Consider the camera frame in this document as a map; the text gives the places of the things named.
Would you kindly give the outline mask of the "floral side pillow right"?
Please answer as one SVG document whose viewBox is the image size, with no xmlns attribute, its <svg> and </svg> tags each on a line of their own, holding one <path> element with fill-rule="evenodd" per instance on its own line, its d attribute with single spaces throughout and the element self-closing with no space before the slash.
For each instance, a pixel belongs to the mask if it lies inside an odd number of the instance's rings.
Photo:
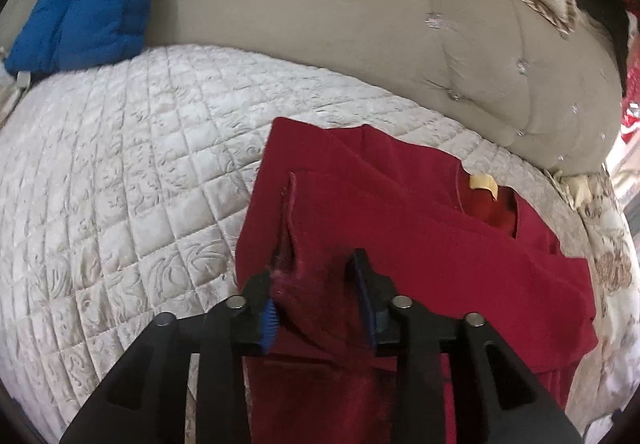
<svg viewBox="0 0 640 444">
<path fill-rule="evenodd" d="M 608 172 L 590 174 L 588 188 L 579 213 L 593 257 L 600 417 L 626 407 L 639 386 L 639 260 Z"/>
</svg>

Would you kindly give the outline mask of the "red polka dot garment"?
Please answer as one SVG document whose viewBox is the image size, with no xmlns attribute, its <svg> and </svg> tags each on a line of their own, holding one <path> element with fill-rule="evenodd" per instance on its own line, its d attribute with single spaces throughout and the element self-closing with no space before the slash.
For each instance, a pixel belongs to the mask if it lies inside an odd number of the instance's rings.
<svg viewBox="0 0 640 444">
<path fill-rule="evenodd" d="M 639 132 L 640 106 L 634 100 L 625 100 L 622 121 L 620 122 L 620 138 L 628 145 Z"/>
</svg>

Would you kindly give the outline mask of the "dark red sweater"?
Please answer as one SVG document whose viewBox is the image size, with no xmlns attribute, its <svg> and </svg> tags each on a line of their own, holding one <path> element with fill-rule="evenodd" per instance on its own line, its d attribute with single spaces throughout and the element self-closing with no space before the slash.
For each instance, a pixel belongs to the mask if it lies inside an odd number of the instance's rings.
<svg viewBox="0 0 640 444">
<path fill-rule="evenodd" d="M 461 162 L 371 128 L 274 120 L 236 247 L 239 282 L 268 272 L 284 313 L 247 363 L 257 443 L 385 443 L 396 364 L 375 358 L 357 290 L 372 268 L 430 311 L 483 314 L 565 405 L 597 343 L 588 263 L 514 190 L 474 190 Z"/>
</svg>

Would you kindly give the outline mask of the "beige tufted headboard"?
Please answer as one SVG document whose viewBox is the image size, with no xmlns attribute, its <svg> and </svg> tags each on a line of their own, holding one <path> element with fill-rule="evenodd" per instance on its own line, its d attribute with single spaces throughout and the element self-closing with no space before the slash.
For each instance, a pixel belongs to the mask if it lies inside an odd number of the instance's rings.
<svg viewBox="0 0 640 444">
<path fill-rule="evenodd" d="M 623 83 L 606 29 L 527 0 L 152 0 L 145 44 L 214 44 L 317 66 L 456 119 L 534 166 L 594 172 Z"/>
</svg>

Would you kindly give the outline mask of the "cream embroidered pillow left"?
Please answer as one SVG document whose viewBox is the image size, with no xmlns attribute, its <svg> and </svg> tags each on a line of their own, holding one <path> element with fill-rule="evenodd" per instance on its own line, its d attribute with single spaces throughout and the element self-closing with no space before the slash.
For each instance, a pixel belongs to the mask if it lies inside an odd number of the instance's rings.
<svg viewBox="0 0 640 444">
<path fill-rule="evenodd" d="M 26 93 L 32 84 L 32 75 L 29 71 L 19 71 L 16 76 L 12 76 L 6 71 L 4 59 L 6 52 L 1 50 L 0 63 L 0 126 L 6 123 L 9 116 L 24 93 Z"/>
</svg>

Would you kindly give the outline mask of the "blue quilted cushion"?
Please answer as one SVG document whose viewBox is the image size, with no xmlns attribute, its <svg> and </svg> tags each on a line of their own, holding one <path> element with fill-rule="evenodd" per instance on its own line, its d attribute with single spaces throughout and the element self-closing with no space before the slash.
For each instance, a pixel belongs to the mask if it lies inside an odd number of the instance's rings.
<svg viewBox="0 0 640 444">
<path fill-rule="evenodd" d="M 47 77 L 142 52 L 151 0 L 37 0 L 4 66 Z"/>
</svg>

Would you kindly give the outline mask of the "white quilted bedspread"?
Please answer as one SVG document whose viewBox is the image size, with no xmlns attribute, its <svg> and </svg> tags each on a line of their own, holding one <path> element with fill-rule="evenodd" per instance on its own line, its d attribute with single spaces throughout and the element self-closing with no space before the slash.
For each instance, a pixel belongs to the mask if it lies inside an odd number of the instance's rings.
<svg viewBox="0 0 640 444">
<path fill-rule="evenodd" d="M 516 190 L 562 253 L 591 259 L 539 170 L 438 112 L 321 68 L 219 46 L 151 48 L 26 92 L 1 129 L 1 380 L 58 442 L 161 310 L 236 285 L 234 250 L 270 124 L 368 124 Z"/>
</svg>

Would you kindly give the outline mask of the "cream crumpled cloth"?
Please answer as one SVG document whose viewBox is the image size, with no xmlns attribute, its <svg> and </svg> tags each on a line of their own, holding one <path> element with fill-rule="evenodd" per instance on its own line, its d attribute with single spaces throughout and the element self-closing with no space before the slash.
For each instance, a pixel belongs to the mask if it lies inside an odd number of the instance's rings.
<svg viewBox="0 0 640 444">
<path fill-rule="evenodd" d="M 587 175 L 566 176 L 561 172 L 555 174 L 546 172 L 546 175 L 554 189 L 572 210 L 576 211 L 593 200 Z"/>
</svg>

